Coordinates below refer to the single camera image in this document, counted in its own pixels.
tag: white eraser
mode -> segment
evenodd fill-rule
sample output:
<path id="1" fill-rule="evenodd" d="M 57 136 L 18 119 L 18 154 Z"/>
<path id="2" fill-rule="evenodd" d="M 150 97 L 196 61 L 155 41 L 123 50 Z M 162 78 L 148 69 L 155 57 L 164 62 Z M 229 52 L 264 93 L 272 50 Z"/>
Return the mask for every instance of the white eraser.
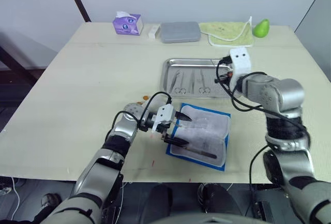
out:
<path id="1" fill-rule="evenodd" d="M 156 39 L 159 30 L 160 30 L 160 25 L 153 25 L 148 33 L 149 38 Z"/>

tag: white wall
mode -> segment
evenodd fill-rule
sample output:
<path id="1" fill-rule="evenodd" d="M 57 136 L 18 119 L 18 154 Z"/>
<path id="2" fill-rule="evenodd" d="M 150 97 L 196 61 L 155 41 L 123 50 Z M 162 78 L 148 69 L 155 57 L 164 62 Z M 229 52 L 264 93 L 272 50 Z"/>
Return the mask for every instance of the white wall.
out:
<path id="1" fill-rule="evenodd" d="M 295 33 L 331 81 L 331 0 L 316 0 Z"/>
<path id="2" fill-rule="evenodd" d="M 313 0 L 82 0 L 92 21 L 115 11 L 141 13 L 144 22 L 246 21 L 269 18 L 296 28 Z M 25 67 L 45 67 L 83 22 L 73 0 L 0 0 L 0 45 Z"/>

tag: stainless steel tray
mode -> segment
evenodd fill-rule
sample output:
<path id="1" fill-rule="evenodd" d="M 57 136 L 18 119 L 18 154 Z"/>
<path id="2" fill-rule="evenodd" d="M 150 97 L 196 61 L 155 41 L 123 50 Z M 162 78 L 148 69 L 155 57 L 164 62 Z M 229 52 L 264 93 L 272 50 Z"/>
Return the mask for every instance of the stainless steel tray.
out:
<path id="1" fill-rule="evenodd" d="M 163 64 L 160 88 L 172 97 L 229 98 L 221 86 L 214 82 L 218 61 L 205 58 L 170 58 Z"/>

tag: floor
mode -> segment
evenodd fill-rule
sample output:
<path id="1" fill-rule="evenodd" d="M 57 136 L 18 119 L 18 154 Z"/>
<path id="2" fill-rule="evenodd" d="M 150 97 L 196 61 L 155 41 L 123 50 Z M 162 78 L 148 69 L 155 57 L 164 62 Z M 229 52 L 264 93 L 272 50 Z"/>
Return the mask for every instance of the floor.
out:
<path id="1" fill-rule="evenodd" d="M 42 71 L 35 72 L 40 76 Z M 21 79 L 11 74 L 11 72 L 0 72 L 0 130 L 2 130 L 11 116 L 14 114 L 19 103 L 24 99 L 29 85 Z M 22 180 L 20 187 L 17 187 L 21 198 L 20 207 L 14 216 L 14 220 L 33 220 L 34 216 L 40 211 L 40 200 L 46 193 L 58 193 L 62 199 L 70 196 L 74 182 L 58 182 L 47 180 Z M 139 223 L 140 213 L 144 206 L 150 190 L 156 183 L 133 183 L 126 184 L 124 187 L 123 207 L 118 224 Z M 173 189 L 173 206 L 171 215 L 182 213 L 201 212 L 197 201 L 198 184 L 194 183 L 170 183 L 167 184 Z M 250 206 L 250 191 L 247 184 L 234 184 L 229 189 L 229 193 L 237 202 L 242 213 L 249 207 L 247 216 L 252 216 Z M 112 207 L 121 205 L 122 192 L 119 193 Z M 271 223 L 301 223 L 294 215 L 289 199 L 280 189 L 269 189 L 257 191 L 257 199 L 270 205 L 273 220 Z M 11 217 L 17 205 L 17 197 L 14 192 L 0 196 L 0 220 Z"/>

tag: gray box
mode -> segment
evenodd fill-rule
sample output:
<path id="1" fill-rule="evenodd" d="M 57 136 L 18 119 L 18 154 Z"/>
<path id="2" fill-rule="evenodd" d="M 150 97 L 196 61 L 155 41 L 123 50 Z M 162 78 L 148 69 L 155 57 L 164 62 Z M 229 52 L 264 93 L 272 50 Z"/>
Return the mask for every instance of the gray box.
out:
<path id="1" fill-rule="evenodd" d="M 193 42 L 201 38 L 199 25 L 195 21 L 162 23 L 160 35 L 163 43 Z"/>

